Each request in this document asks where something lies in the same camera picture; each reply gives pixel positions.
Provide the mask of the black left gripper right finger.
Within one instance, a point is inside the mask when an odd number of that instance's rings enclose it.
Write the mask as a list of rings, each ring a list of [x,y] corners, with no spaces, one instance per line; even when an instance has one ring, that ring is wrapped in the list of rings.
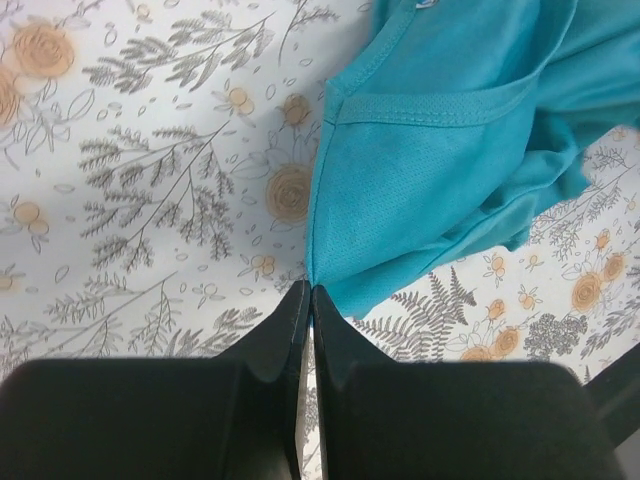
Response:
[[[312,293],[327,479],[620,479],[586,389],[553,363],[402,363]]]

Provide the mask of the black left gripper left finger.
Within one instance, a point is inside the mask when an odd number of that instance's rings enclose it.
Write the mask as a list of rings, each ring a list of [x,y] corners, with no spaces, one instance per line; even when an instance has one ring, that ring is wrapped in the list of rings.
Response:
[[[306,285],[212,358],[33,360],[1,385],[5,479],[297,479]]]

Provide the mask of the teal t shirt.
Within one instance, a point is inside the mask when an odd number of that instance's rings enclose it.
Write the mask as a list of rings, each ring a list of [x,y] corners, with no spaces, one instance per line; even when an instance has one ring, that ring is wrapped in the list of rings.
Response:
[[[635,1],[378,1],[325,89],[306,266],[362,317],[436,267],[527,239],[639,123]]]

